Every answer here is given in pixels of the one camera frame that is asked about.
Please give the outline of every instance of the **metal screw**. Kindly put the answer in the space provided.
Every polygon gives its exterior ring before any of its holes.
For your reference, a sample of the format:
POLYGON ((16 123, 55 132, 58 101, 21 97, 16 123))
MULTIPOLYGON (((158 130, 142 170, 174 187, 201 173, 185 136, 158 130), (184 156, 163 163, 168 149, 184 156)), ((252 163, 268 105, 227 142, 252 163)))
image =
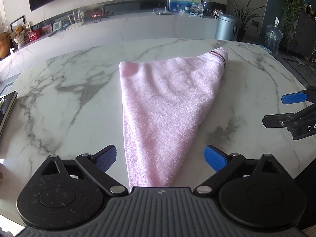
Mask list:
POLYGON ((125 191, 125 188, 121 185, 115 185, 110 188, 111 193, 122 193, 125 191))
POLYGON ((211 191, 212 191, 212 188, 209 186, 199 186, 197 188, 197 192, 201 194, 207 194, 207 193, 210 193, 211 191))

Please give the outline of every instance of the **gift box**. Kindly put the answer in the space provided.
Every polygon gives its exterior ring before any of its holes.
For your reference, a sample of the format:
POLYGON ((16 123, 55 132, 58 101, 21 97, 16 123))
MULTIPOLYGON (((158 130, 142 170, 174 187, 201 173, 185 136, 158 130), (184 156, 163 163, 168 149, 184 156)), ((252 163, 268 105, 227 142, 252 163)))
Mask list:
POLYGON ((31 42, 33 42, 33 41, 39 39, 40 36, 41 36, 41 34, 40 34, 40 30, 39 30, 39 29, 36 29, 36 30, 34 30, 33 32, 31 32, 31 33, 28 34, 28 37, 30 38, 30 41, 31 41, 31 42))

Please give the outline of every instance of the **trash can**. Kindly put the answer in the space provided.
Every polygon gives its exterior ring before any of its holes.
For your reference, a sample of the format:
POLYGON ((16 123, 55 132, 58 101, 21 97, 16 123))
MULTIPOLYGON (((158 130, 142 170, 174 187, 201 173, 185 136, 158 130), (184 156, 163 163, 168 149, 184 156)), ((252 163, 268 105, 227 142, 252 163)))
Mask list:
POLYGON ((236 41, 239 27, 239 19, 227 14, 220 14, 218 17, 215 39, 236 41))

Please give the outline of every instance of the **potted plant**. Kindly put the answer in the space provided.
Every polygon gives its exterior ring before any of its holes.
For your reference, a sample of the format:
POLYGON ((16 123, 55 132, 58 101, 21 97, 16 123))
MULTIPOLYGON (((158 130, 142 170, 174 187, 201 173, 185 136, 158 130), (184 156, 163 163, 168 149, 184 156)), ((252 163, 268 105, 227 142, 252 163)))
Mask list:
POLYGON ((228 0, 234 7, 236 18, 238 18, 241 22, 240 28, 237 35, 237 41, 242 42, 246 33, 245 27, 249 20, 253 18, 261 18, 263 16, 259 15, 258 13, 254 13, 255 10, 261 9, 266 7, 266 5, 258 7, 258 8, 249 8, 249 5, 252 0, 249 0, 247 3, 246 8, 244 8, 243 3, 241 2, 241 7, 239 8, 236 1, 234 3, 231 0, 228 0))
POLYGON ((291 42, 289 33, 294 33, 294 22, 300 13, 301 8, 304 6, 304 0, 282 0, 283 1, 283 32, 286 34, 287 39, 291 42))

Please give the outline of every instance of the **black notebook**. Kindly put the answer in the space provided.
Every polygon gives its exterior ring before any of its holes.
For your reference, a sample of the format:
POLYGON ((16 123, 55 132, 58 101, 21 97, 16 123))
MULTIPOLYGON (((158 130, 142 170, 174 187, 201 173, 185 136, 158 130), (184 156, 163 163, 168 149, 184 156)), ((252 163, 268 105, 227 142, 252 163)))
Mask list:
POLYGON ((7 121, 7 118, 10 114, 10 111, 13 107, 13 104, 18 96, 16 91, 11 92, 7 95, 0 96, 0 135, 4 128, 4 124, 7 121))

